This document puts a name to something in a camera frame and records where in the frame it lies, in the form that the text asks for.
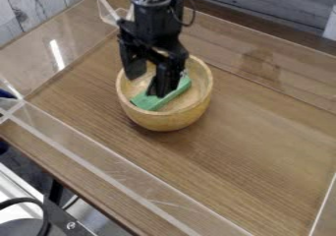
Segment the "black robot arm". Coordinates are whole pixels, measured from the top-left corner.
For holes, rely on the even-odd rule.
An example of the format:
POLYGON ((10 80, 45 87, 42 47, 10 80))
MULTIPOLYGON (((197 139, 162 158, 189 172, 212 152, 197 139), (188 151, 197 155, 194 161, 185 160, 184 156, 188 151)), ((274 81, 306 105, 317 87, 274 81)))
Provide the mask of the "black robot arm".
POLYGON ((120 19, 118 44, 125 76, 137 79, 156 66, 146 95, 164 97, 180 83, 189 52, 180 42, 185 0, 130 0, 133 20, 120 19))

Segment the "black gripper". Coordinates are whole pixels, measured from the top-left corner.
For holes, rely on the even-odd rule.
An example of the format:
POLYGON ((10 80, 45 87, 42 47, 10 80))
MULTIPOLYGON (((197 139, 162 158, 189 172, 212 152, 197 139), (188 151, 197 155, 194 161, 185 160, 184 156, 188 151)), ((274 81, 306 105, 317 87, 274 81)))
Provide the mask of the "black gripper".
POLYGON ((145 94, 162 98, 180 83, 188 50, 178 35, 184 25, 184 0, 130 0, 134 23, 121 23, 120 54, 125 77, 134 80, 156 66, 145 94))

